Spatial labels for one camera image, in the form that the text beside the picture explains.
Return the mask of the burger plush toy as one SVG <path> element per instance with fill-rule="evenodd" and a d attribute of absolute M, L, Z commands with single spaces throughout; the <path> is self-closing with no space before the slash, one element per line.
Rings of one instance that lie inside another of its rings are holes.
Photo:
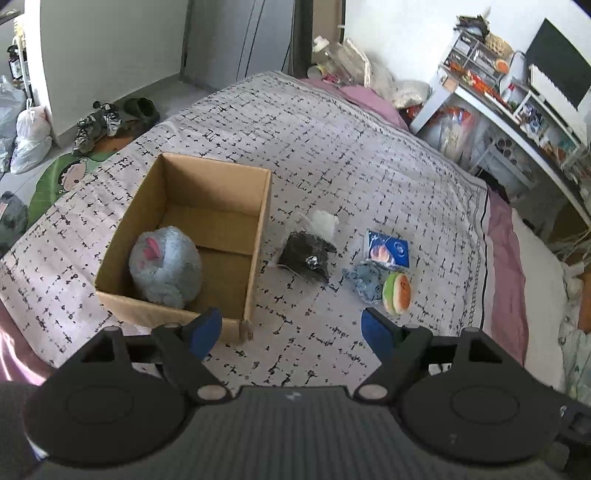
<path fill-rule="evenodd" d="M 384 282 L 382 296 L 384 308 L 390 315 L 405 313 L 412 300 L 411 284 L 407 275 L 392 272 Z"/>

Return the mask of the grey plush mouse toy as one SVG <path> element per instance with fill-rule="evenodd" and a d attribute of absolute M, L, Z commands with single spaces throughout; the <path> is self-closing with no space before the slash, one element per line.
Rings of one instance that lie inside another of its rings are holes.
<path fill-rule="evenodd" d="M 144 232 L 135 241 L 128 268 L 141 299 L 184 309 L 202 286 L 197 246 L 177 227 Z"/>

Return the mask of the blue snack packet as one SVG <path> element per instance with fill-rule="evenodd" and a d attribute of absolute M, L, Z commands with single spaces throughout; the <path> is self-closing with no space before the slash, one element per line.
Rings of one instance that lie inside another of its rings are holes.
<path fill-rule="evenodd" d="M 409 269 L 410 250 L 408 242 L 381 232 L 368 230 L 365 237 L 365 257 L 384 269 Z"/>

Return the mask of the black item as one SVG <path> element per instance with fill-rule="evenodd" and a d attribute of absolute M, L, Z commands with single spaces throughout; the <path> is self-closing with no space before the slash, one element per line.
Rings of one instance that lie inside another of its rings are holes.
<path fill-rule="evenodd" d="M 339 218 L 325 210 L 295 215 L 293 226 L 276 256 L 276 265 L 308 281 L 329 283 L 329 259 L 337 254 Z"/>

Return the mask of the brown cardboard box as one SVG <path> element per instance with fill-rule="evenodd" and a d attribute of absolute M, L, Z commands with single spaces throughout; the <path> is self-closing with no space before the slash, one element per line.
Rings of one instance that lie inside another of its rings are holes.
<path fill-rule="evenodd" d="M 221 341 L 253 338 L 260 247 L 270 213 L 270 170 L 186 155 L 157 157 L 123 215 L 95 277 L 100 303 L 119 320 L 154 328 L 221 311 Z M 139 236 L 176 227 L 197 248 L 202 286 L 183 308 L 141 299 L 128 261 Z"/>

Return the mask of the pink bed sheet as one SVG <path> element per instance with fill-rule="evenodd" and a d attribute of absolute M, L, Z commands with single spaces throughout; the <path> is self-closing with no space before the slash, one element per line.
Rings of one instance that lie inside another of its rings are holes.
<path fill-rule="evenodd" d="M 398 110 L 369 88 L 359 85 L 335 88 L 327 82 L 315 79 L 308 79 L 307 83 L 378 115 L 396 128 L 408 129 Z M 492 313 L 485 321 L 485 330 L 515 360 L 524 364 L 529 342 L 525 274 L 519 242 L 513 228 L 512 209 L 495 191 L 489 190 L 488 196 L 488 237 L 492 242 L 495 288 Z"/>

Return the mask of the patterned white bed blanket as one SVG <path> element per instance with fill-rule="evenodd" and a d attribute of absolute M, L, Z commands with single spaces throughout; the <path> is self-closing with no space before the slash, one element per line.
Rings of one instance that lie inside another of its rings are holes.
<path fill-rule="evenodd" d="M 355 386 L 378 365 L 363 343 L 362 302 L 342 270 L 368 230 L 406 239 L 413 299 L 402 321 L 439 334 L 479 327 L 488 191 L 425 142 L 380 117 L 279 73 L 202 99 L 87 175 L 1 261 L 1 375 L 38 384 L 95 333 L 116 323 L 93 280 L 125 208 L 163 152 L 269 169 L 270 219 L 256 282 L 254 336 L 207 357 L 230 388 Z M 276 265 L 297 213 L 339 218 L 329 283 Z"/>

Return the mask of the green cartoon floor mat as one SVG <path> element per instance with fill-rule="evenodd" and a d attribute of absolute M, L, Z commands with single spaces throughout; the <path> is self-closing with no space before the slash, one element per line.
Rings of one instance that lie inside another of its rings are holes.
<path fill-rule="evenodd" d="M 68 153 L 54 160 L 37 181 L 28 207 L 27 227 L 33 226 L 62 195 L 73 190 L 88 173 L 112 155 L 110 151 L 91 152 L 80 157 Z"/>

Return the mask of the dark shoes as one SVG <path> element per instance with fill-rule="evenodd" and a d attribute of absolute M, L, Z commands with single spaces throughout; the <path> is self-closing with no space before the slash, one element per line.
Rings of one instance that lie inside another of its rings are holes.
<path fill-rule="evenodd" d="M 160 120 L 160 113 L 154 103 L 145 97 L 127 99 L 123 109 L 137 120 L 134 128 L 138 134 L 150 130 Z"/>

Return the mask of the grey sneakers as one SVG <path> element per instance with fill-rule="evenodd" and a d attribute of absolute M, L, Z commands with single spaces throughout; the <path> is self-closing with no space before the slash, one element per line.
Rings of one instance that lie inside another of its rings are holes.
<path fill-rule="evenodd" d="M 122 126 L 122 118 L 115 104 L 95 100 L 92 108 L 93 111 L 77 123 L 72 151 L 75 156 L 90 153 L 99 140 L 105 136 L 114 137 Z"/>

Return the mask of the white desk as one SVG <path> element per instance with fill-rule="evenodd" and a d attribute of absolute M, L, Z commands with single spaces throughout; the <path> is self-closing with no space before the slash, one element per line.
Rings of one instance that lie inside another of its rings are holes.
<path fill-rule="evenodd" d="M 510 116 L 502 111 L 500 106 L 495 106 L 492 100 L 488 100 L 477 90 L 467 85 L 456 73 L 443 64 L 438 66 L 438 73 L 431 81 L 430 86 L 430 97 L 410 124 L 410 131 L 413 134 L 417 135 L 452 95 L 458 96 L 514 140 L 559 188 L 586 226 L 590 226 L 589 210 L 574 182 L 569 180 L 560 167 L 533 140 L 527 137 L 510 119 Z"/>

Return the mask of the white plastic bag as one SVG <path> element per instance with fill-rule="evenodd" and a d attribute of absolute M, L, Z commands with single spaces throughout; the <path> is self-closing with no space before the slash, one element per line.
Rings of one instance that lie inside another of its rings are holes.
<path fill-rule="evenodd" d="M 41 164 L 51 149 L 51 126 L 45 108 L 34 106 L 28 99 L 18 115 L 16 133 L 10 172 L 22 174 Z"/>
<path fill-rule="evenodd" d="M 0 172 L 10 169 L 16 139 L 16 122 L 26 104 L 25 93 L 14 87 L 4 75 L 0 84 Z"/>

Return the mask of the white desktop shelf organizer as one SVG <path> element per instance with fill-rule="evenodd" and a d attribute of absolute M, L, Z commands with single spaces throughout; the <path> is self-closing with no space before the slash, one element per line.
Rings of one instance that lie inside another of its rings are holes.
<path fill-rule="evenodd" d="M 502 104 L 520 129 L 567 168 L 588 152 L 587 127 L 566 95 L 536 65 L 511 65 L 499 82 Z"/>

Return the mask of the clear plastic bottle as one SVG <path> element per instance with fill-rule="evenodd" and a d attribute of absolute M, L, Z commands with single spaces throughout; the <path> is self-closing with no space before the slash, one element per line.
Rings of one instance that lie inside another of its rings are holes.
<path fill-rule="evenodd" d="M 322 70 L 322 77 L 338 84 L 352 84 L 353 75 L 346 69 L 344 47 L 323 36 L 312 40 L 312 59 Z"/>

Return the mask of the black monitor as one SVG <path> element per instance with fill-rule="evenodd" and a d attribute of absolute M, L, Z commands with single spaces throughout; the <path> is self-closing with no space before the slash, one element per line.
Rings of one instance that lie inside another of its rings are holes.
<path fill-rule="evenodd" d="M 528 66 L 537 66 L 574 107 L 579 107 L 590 88 L 590 64 L 548 19 L 541 24 L 525 57 Z"/>

